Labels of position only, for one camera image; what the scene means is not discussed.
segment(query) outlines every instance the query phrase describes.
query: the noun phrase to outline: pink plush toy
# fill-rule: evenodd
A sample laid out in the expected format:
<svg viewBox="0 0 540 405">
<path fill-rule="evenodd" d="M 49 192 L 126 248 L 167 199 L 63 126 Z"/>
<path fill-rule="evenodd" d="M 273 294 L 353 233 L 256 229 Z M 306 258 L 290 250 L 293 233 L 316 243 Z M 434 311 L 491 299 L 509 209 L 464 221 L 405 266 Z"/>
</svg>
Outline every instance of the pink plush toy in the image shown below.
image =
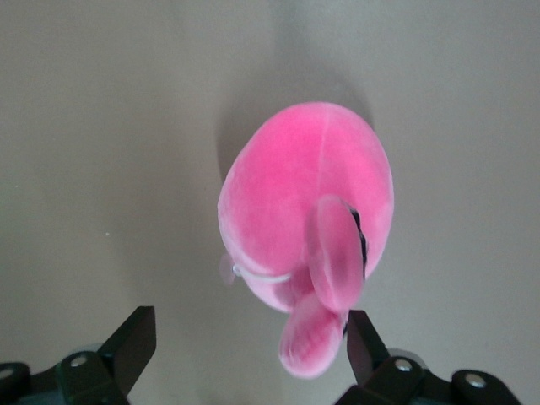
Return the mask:
<svg viewBox="0 0 540 405">
<path fill-rule="evenodd" d="M 393 206 L 379 139 L 340 105 L 279 112 L 230 168 L 218 202 L 229 253 L 221 269 L 290 313 L 279 358 L 292 375 L 317 377 L 334 360 L 348 310 L 381 258 Z"/>
</svg>

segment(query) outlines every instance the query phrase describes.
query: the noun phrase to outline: pink fin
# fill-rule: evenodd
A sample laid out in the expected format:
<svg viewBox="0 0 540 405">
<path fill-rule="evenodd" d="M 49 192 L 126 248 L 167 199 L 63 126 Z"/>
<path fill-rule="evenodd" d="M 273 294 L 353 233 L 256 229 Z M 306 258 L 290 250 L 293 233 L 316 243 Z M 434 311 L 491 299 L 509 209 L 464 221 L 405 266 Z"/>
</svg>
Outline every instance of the pink fin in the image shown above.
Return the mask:
<svg viewBox="0 0 540 405">
<path fill-rule="evenodd" d="M 364 282 L 362 245 L 350 208 L 338 197 L 317 203 L 308 229 L 310 275 L 317 297 L 331 311 L 349 310 Z"/>
</svg>

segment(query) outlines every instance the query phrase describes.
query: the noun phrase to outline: gray floor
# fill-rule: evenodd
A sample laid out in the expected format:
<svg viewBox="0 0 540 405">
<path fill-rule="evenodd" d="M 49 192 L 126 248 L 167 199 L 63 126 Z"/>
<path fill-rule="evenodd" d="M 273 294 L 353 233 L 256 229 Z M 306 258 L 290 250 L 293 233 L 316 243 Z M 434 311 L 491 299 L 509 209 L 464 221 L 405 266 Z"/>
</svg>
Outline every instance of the gray floor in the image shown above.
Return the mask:
<svg viewBox="0 0 540 405">
<path fill-rule="evenodd" d="M 155 305 L 134 404 L 331 404 L 286 317 L 217 274 L 216 202 L 257 127 L 330 100 L 374 126 L 396 212 L 367 284 L 390 347 L 537 403 L 540 2 L 0 4 L 0 360 L 33 371 Z"/>
</svg>

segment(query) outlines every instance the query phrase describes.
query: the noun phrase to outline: pink velvet fabric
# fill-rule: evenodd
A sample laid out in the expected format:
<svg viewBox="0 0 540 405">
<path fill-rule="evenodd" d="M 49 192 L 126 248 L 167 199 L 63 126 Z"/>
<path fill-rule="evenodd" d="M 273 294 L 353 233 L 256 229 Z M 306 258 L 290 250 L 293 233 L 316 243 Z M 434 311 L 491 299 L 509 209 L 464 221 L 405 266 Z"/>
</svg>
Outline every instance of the pink velvet fabric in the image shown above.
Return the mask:
<svg viewBox="0 0 540 405">
<path fill-rule="evenodd" d="M 235 268 L 266 304 L 291 314 L 279 358 L 313 378 L 333 361 L 366 277 L 384 250 L 392 173 L 369 125 L 324 102 L 293 105 L 265 122 L 230 168 L 219 229 Z"/>
</svg>

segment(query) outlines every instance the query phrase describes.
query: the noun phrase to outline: plush tail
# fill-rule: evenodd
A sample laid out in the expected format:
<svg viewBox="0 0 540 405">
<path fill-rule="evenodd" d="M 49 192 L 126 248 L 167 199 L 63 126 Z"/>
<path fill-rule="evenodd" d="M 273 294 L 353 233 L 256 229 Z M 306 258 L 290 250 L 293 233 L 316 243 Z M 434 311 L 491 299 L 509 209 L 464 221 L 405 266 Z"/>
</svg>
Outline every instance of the plush tail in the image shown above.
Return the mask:
<svg viewBox="0 0 540 405">
<path fill-rule="evenodd" d="M 338 354 L 347 312 L 331 312 L 315 293 L 305 296 L 285 324 L 279 344 L 283 367 L 299 378 L 316 378 Z"/>
</svg>

